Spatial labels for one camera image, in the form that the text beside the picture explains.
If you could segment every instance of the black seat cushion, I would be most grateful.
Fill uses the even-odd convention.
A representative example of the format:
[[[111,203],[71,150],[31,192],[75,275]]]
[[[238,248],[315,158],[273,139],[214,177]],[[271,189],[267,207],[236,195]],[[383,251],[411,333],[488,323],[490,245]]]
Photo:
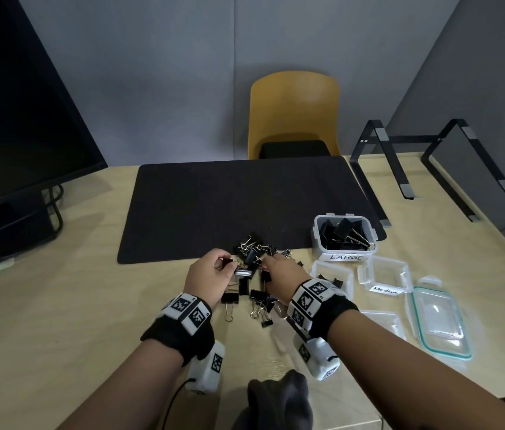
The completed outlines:
[[[293,140],[265,143],[258,158],[298,158],[330,156],[326,143],[321,140]]]

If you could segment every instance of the clear plastic container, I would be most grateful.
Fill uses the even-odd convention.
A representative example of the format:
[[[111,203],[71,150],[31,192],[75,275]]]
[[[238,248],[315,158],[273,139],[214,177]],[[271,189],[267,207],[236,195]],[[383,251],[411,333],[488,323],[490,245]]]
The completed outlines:
[[[399,336],[402,340],[406,339],[404,325],[402,324],[399,315],[395,312],[372,310],[360,310],[360,312],[384,327],[386,330],[392,332],[394,335]]]
[[[445,357],[472,358],[454,296],[439,289],[414,287],[406,298],[406,314],[414,336],[426,350]]]
[[[340,289],[348,295],[350,300],[354,298],[354,273],[351,269],[329,262],[314,261],[310,275],[316,278],[320,274],[330,282],[335,279],[344,282]]]
[[[333,225],[339,224],[342,219],[347,218],[350,222],[362,222],[362,229],[364,230],[364,237],[371,243],[371,247],[367,251],[330,251],[325,249],[320,242],[320,227],[326,220],[330,220]],[[321,214],[314,218],[314,226],[311,231],[312,234],[312,250],[315,260],[321,261],[362,261],[376,253],[378,246],[378,235],[376,230],[372,228],[370,220],[364,216],[355,216],[354,214],[346,214],[345,216],[335,216],[332,213]]]
[[[371,256],[358,266],[358,282],[367,290],[397,296],[414,289],[408,264]]]

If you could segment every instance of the human arm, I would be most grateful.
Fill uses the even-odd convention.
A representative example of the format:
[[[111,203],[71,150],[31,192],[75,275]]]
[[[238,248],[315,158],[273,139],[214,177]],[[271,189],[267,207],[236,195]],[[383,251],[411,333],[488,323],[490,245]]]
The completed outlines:
[[[213,249],[197,260],[189,268],[183,292],[213,308],[236,268],[232,262],[220,270],[219,258],[230,257]],[[179,351],[156,340],[143,341],[58,430],[144,430],[156,424],[182,365]]]
[[[263,267],[268,291],[284,303],[311,279],[278,254]],[[359,311],[340,314],[327,341],[392,428],[505,428],[505,403]]]

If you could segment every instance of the black monitor screen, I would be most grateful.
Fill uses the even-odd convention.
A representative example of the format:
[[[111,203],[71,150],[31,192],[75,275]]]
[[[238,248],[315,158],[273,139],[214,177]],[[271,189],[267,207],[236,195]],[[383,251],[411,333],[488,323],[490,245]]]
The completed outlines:
[[[103,167],[18,1],[0,0],[0,201]]]

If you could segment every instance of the label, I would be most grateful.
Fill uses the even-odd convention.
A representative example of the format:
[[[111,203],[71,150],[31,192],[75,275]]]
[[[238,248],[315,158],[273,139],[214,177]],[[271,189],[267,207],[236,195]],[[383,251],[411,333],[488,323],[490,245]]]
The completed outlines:
[[[330,261],[361,261],[367,258],[366,255],[357,255],[356,253],[326,253],[320,259]]]
[[[387,285],[374,285],[369,291],[379,292],[381,294],[387,294],[390,296],[397,296],[404,292],[403,288],[389,287]]]

